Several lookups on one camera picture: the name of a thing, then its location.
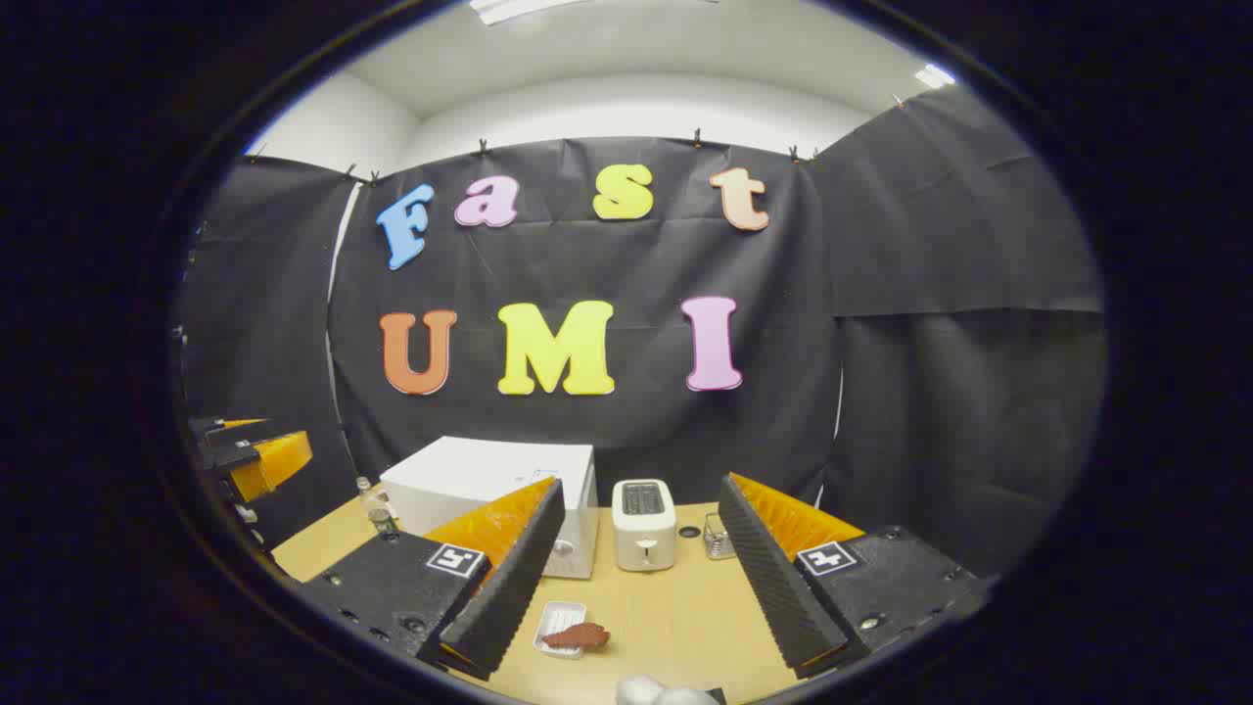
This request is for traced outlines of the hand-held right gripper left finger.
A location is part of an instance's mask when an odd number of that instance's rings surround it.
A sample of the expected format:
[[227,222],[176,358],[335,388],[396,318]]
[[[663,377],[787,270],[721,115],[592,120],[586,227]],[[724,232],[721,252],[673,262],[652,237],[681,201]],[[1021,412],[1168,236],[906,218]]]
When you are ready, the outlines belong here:
[[544,477],[424,536],[365,541],[294,591],[398,656],[487,680],[528,615],[565,517],[563,482]]

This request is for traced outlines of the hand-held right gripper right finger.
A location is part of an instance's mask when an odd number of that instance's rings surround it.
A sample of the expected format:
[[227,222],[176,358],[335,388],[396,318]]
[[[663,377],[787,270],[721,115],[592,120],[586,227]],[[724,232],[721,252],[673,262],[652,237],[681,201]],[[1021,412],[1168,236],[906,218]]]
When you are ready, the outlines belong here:
[[796,677],[898,645],[989,589],[912,531],[865,531],[736,473],[720,481],[718,513]]

